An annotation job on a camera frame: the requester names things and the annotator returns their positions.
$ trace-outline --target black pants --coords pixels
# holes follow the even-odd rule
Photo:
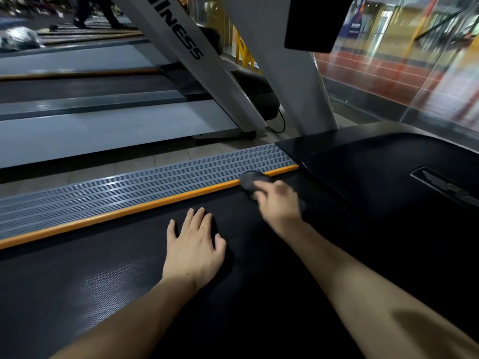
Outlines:
[[[111,9],[112,4],[108,0],[78,0],[78,7],[75,13],[76,19],[78,19],[80,22],[85,22],[85,20],[87,20],[91,12],[90,2],[93,4],[97,4],[100,7],[100,10],[103,12],[111,26],[118,25],[118,20],[113,15]]]

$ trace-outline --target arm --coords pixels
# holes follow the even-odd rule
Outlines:
[[[368,359],[479,358],[466,334],[303,222],[289,186],[255,185],[264,191],[256,193],[263,218],[303,261]]]
[[[226,241],[211,243],[211,214],[188,211],[180,236],[172,220],[167,231],[163,278],[146,295],[86,332],[52,359],[147,358],[183,306],[216,275]]]

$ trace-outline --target hand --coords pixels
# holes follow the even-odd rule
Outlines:
[[[216,249],[211,242],[211,214],[204,208],[188,211],[180,236],[175,234],[175,221],[171,220],[166,232],[166,260],[163,279],[191,279],[195,290],[210,282],[225,259],[226,241],[215,236]]]
[[[279,235],[285,233],[288,226],[301,222],[298,195],[283,181],[268,183],[255,181],[262,191],[255,193],[263,219]]]

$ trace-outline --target red running track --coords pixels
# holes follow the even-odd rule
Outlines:
[[[324,77],[479,132],[477,67],[431,71],[342,51],[316,54],[316,60]]]

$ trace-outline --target poster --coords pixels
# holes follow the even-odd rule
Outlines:
[[[366,0],[354,0],[344,19],[343,27],[339,31],[339,36],[356,39],[362,26],[362,12]]]

